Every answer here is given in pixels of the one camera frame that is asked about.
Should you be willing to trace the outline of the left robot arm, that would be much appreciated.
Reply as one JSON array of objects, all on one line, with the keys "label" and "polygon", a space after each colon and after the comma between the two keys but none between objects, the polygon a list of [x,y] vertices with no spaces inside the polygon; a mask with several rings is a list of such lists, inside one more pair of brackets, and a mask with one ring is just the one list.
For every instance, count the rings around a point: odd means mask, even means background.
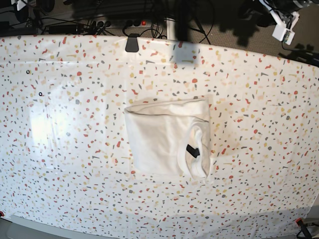
[{"label": "left robot arm", "polygon": [[299,10],[317,4],[315,0],[260,0],[275,21],[275,29],[272,36],[278,41],[290,45],[295,32],[293,28],[297,24]]}]

